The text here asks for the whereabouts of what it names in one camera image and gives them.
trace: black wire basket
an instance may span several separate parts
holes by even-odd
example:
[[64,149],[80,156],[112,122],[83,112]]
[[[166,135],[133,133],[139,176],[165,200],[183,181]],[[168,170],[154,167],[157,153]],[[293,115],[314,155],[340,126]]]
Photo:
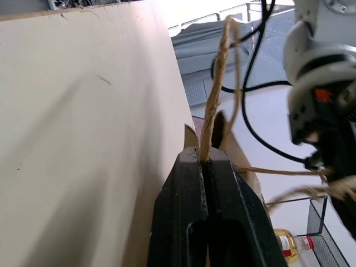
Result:
[[295,199],[282,201],[281,203],[309,200],[308,225],[305,235],[309,236],[314,242],[314,255],[321,267],[350,267],[339,247],[330,235],[328,228],[324,224],[325,211],[327,208],[328,197],[321,196],[318,199]]

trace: yellow liquid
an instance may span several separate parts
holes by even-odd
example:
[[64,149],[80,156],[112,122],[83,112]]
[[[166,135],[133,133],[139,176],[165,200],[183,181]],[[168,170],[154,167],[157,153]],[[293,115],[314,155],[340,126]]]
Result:
[[288,264],[294,263],[297,260],[299,260],[299,254],[298,254],[298,249],[296,247],[296,243],[294,241],[294,238],[290,231],[284,230],[284,229],[274,229],[274,234],[276,236],[286,236],[288,239],[291,255],[288,257],[285,257],[285,260]]

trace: jute rope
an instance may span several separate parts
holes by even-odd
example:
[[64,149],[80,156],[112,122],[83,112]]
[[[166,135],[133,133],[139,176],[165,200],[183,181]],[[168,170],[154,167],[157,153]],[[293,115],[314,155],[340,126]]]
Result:
[[[226,140],[229,132],[231,131],[233,124],[237,118],[240,100],[241,100],[241,89],[240,89],[240,60],[238,54],[238,44],[239,44],[239,24],[237,21],[233,20],[231,16],[227,16],[223,32],[222,38],[219,44],[219,50],[216,55],[215,61],[215,69],[214,69],[214,81],[212,86],[212,91],[207,99],[206,109],[205,109],[205,119],[204,125],[201,132],[201,145],[200,145],[200,153],[199,159],[201,162],[207,162],[209,160],[210,147],[211,147],[211,136],[212,130],[214,127],[214,119],[217,111],[217,107],[219,105],[219,94],[222,86],[222,81],[224,79],[224,73],[226,69],[226,61],[228,58],[228,41],[229,41],[229,29],[231,28],[233,32],[234,38],[234,53],[235,53],[235,66],[236,66],[236,90],[235,90],[235,102],[234,102],[234,110],[231,117],[231,120],[227,123],[226,129],[224,130],[224,137],[222,138],[222,142],[220,145],[220,149],[226,152]],[[268,170],[261,169],[255,167],[241,167],[234,166],[234,168],[239,172],[258,172],[263,174],[277,174],[277,175],[318,175],[320,176],[322,182],[327,182],[325,175],[332,174],[332,170],[325,169],[319,171],[276,171],[276,170]],[[330,182],[328,186],[318,186],[318,187],[309,187],[304,186],[296,189],[292,189],[282,194],[281,196],[276,197],[272,204],[269,205],[269,210],[272,210],[277,206],[277,202],[283,201],[288,197],[291,197],[296,194],[306,194],[310,197],[317,197],[322,193],[329,194],[337,199],[344,200],[345,195],[349,194],[353,200],[356,201],[356,176],[345,177],[341,180]]]

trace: wooden board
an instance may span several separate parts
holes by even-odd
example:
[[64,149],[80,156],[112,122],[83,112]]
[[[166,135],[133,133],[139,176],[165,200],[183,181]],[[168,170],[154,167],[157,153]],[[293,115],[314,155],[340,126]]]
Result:
[[149,1],[0,22],[0,266],[144,266],[192,125]]

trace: orange component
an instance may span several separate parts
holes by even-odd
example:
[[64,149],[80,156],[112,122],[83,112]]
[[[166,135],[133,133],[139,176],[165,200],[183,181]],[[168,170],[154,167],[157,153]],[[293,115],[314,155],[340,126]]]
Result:
[[333,93],[327,89],[316,89],[315,96],[320,103],[331,103]]

